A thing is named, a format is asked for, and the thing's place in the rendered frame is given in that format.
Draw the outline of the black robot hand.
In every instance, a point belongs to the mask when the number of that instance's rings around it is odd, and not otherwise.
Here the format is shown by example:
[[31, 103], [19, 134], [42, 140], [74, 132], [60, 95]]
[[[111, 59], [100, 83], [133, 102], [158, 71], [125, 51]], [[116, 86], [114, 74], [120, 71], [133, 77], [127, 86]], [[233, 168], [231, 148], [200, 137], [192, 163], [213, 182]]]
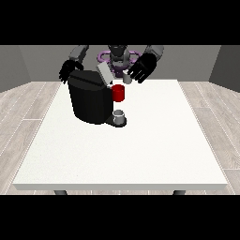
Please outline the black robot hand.
[[62, 83], [66, 83], [68, 80], [69, 74], [75, 69], [83, 70], [83, 65], [78, 61], [67, 60], [64, 62], [63, 66], [59, 71], [59, 79]]
[[127, 74], [131, 79], [134, 79], [138, 83], [143, 83], [143, 81], [151, 75], [156, 67], [156, 56], [152, 53], [144, 53], [128, 70]]

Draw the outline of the small grey coffee pod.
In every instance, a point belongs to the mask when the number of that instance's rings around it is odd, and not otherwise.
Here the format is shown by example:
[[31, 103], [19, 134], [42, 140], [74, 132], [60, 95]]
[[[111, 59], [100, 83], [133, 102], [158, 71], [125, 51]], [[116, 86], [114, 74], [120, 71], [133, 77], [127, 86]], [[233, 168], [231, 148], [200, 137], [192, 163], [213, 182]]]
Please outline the small grey coffee pod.
[[128, 72], [126, 70], [123, 71], [123, 83], [125, 83], [125, 84], [132, 83], [132, 79], [130, 78], [130, 76], [128, 75]]

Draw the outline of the black coffee machine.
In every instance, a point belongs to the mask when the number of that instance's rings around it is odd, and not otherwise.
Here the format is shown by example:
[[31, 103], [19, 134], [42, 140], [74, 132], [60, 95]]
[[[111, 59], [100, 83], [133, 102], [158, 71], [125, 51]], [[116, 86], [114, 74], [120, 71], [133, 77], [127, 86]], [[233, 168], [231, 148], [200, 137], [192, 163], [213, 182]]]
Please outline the black coffee machine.
[[100, 74], [92, 70], [74, 70], [67, 80], [68, 90], [74, 114], [88, 124], [109, 124], [116, 128], [127, 124], [116, 125], [113, 122], [113, 91], [102, 81]]

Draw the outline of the red pod holder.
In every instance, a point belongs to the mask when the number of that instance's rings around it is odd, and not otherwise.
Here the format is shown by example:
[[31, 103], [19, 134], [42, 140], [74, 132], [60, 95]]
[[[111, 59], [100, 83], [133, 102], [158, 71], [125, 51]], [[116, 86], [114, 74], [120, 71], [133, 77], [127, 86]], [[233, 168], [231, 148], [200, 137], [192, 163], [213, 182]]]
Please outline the red pod holder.
[[112, 100], [121, 102], [125, 99], [125, 86], [122, 84], [115, 84], [112, 86]]

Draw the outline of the pale grey machine lid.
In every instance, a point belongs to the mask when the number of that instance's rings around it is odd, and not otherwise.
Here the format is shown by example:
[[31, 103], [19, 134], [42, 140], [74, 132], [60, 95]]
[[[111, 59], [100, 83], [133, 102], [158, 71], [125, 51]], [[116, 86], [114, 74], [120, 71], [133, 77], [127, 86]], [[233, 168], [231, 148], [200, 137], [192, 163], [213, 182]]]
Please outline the pale grey machine lid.
[[98, 64], [97, 71], [105, 85], [109, 85], [113, 81], [113, 75], [106, 62]]

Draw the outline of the small grey cup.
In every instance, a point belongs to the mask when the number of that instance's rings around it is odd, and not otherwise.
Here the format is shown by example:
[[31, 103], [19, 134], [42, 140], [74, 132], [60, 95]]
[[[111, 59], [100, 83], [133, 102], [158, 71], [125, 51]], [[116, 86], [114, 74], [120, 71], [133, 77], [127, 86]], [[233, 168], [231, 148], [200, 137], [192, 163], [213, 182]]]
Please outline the small grey cup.
[[116, 125], [122, 125], [125, 123], [125, 113], [122, 110], [115, 110], [112, 113], [113, 122]]

